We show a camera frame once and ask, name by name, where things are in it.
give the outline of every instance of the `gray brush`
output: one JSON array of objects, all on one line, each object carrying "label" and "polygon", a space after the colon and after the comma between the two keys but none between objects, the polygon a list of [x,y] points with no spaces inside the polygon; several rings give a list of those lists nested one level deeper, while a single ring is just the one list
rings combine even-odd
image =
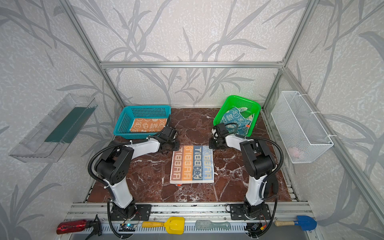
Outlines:
[{"label": "gray brush", "polygon": [[230,230],[231,224],[229,222],[211,222],[209,220],[197,220],[195,227],[196,229],[202,229],[202,230],[209,230],[214,227]]}]

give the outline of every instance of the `orange towel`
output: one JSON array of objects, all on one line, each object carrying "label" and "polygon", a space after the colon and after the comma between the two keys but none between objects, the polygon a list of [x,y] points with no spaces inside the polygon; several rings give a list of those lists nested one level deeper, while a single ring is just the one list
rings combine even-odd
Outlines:
[{"label": "orange towel", "polygon": [[160,132],[166,125],[166,118],[135,118],[131,132]]}]

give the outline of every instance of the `yellow shovel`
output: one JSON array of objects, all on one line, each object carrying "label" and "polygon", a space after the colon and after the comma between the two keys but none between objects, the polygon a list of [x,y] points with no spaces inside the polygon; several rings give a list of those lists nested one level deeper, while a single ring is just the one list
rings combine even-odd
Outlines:
[{"label": "yellow shovel", "polygon": [[170,217],[166,222],[143,222],[141,227],[165,227],[169,234],[183,234],[184,222],[183,217]]}]

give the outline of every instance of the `black mounting plate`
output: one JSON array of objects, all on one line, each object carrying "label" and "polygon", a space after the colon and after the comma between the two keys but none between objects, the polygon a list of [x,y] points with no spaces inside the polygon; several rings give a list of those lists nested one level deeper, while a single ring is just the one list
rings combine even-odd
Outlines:
[{"label": "black mounting plate", "polygon": [[[136,214],[131,220],[132,221],[148,221],[149,215],[151,214],[151,204],[136,204],[137,207],[136,212],[139,212],[140,214]],[[116,207],[115,205],[112,206],[111,209],[111,221],[124,221],[124,218],[126,216],[121,213],[121,208]]]},{"label": "black mounting plate", "polygon": [[[229,211],[231,212],[232,220],[250,220],[245,216],[244,204],[229,204]],[[262,203],[262,209],[260,211],[261,214],[264,215],[265,220],[271,219],[271,213],[269,211],[268,204]],[[262,216],[257,216],[255,220],[264,220]]]}]

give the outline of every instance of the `brown marble tabletop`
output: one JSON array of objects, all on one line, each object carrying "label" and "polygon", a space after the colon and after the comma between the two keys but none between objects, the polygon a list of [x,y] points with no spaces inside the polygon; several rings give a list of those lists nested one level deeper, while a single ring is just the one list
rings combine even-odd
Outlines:
[{"label": "brown marble tabletop", "polygon": [[[178,131],[180,145],[209,145],[213,119],[218,108],[172,108],[170,126]],[[269,138],[261,114],[258,116],[252,136]],[[170,184],[172,152],[153,153],[132,160],[127,182],[136,202],[242,202],[248,189],[241,152],[234,149],[214,150],[215,182],[204,184]],[[291,201],[283,174],[277,174],[278,200]],[[106,202],[108,190],[96,182],[88,202]]]}]

